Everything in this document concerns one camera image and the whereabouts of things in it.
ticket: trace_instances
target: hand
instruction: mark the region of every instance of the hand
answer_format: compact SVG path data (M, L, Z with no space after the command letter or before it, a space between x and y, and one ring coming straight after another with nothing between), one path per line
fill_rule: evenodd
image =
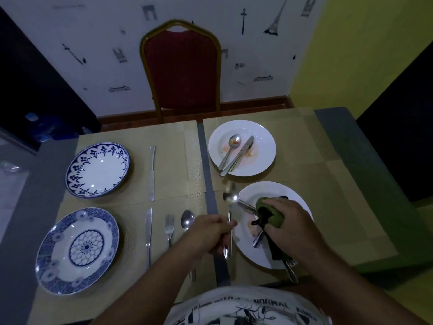
M263 203L275 207L284 215L280 228L266 224L265 232L287 255L303 262L306 257L314 258L318 251L327 248L310 215L298 202L268 198Z
M228 233L237 226L237 221L227 222L227 216L207 214L197 217L179 240L184 248L199 259L204 253L223 255L224 246L229 245Z

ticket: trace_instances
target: wooden baseboard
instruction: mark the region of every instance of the wooden baseboard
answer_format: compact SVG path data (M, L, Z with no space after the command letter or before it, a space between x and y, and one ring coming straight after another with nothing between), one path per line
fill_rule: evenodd
M286 108L294 108L293 103L289 96L278 96L278 97L270 97L270 98L230 101L226 103L221 103L221 111L245 109L245 108L259 108L259 107L273 106L273 105L284 105ZM201 109L163 109L162 117L166 118L170 116L183 116L183 115L205 114L205 113L214 113L214 112L215 112L214 107L201 108ZM156 110L147 110L144 112L100 116L98 117L98 120L102 125L106 125L106 124L114 124L114 123L121 123L121 122L148 120L154 118L157 118Z

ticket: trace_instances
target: white plate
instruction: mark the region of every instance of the white plate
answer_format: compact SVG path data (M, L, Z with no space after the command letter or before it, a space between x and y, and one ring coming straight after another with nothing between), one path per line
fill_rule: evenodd
M244 202L255 206L257 200L260 197L280 197L287 196L290 200L296 201L302 206L310 215L311 219L313 216L306 202L300 197L294 190L286 187L282 184L272 181L260 181L255 182L249 186L246 186L239 192L239 198ZM236 220L238 225L233 230L233 238L245 256L252 262L257 263L259 266L269 269L285 269L283 262L279 260L272 260L271 251L269 250L268 239L263 238L260 245L257 248L252 247L252 236L248 229L248 221L254 220L254 216L243 208L237 208L240 213Z
M244 155L235 170L229 172L232 175L248 177L266 170L274 161L277 147L272 135L260 124L247 120L234 120L221 124L212 132L207 146L209 155L218 167L229 150L229 139L238 133L241 136L240 147L232 150L230 159L225 166L236 157L242 146L250 136L254 136L251 149Z
M107 211L86 207L69 213L45 236L36 257L36 278L46 291L69 295L97 281L119 245L119 228Z
M73 196L94 198L115 189L129 168L127 150L114 142L100 142L83 149L69 164L66 188Z

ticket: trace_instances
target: eiffel tower print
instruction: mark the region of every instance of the eiffel tower print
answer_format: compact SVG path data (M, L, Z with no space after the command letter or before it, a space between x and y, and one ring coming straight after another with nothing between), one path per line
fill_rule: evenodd
M278 36L278 22L280 21L281 13L283 12L284 6L286 5L287 0L284 0L283 6L281 7L280 12L277 17L275 17L274 22L269 26L269 28L263 33L268 33L270 35Z

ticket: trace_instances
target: beige placemat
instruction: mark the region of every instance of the beige placemat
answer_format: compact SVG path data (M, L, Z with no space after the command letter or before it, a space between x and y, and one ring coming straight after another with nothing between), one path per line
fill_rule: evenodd
M87 206L125 205L149 201L150 146L154 159L155 200L206 191L197 122L186 121L80 136L76 153L98 142L124 146L131 164L127 177L111 193L89 199ZM77 200L68 191L64 201Z
M84 207L85 204L84 199L63 202L57 220ZM164 231L166 214L173 214L175 217L172 241L176 242L183 234L180 222L183 210L189 209L195 214L207 213L204 193L168 198L153 203L105 207L116 219L120 229L119 248L112 265L95 284L74 295L55 296L39 287L36 290L28 324L57 325L94 318L134 284L145 271L145 214L149 207L153 208L152 263L168 248ZM212 256L204 256L196 271L197 280L192 283L188 277L185 279L176 302L185 301L216 288Z
M290 187L305 200L327 243L349 264L398 254L311 109L281 109L207 119L203 121L207 141L217 126L241 118L268 129L277 145L276 158L261 174L221 178L209 157L219 213L228 211L222 190L229 180L236 182L239 190L253 182L275 181ZM233 261L229 267L233 284L260 285L287 278L284 271L261 268L240 251ZM295 272L305 274L299 266Z

